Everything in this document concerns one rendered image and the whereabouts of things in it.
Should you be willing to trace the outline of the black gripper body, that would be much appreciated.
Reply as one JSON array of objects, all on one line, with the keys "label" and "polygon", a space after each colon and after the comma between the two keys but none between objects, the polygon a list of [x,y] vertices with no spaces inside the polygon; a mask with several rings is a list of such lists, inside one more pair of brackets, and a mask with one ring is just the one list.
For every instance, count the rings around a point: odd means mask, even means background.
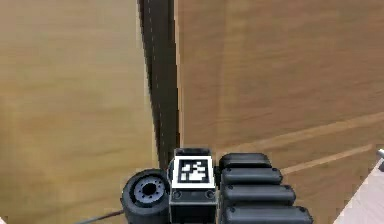
[{"label": "black gripper body", "polygon": [[133,175],[120,197],[127,224],[170,224],[169,194],[164,170],[152,168]]}]

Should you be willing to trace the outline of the pale pink table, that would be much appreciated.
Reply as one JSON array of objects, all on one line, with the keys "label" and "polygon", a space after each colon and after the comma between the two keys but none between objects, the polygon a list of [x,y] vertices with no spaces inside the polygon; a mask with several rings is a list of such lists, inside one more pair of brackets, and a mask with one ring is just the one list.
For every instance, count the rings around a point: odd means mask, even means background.
[{"label": "pale pink table", "polygon": [[333,224],[384,224],[384,147],[380,157]]}]

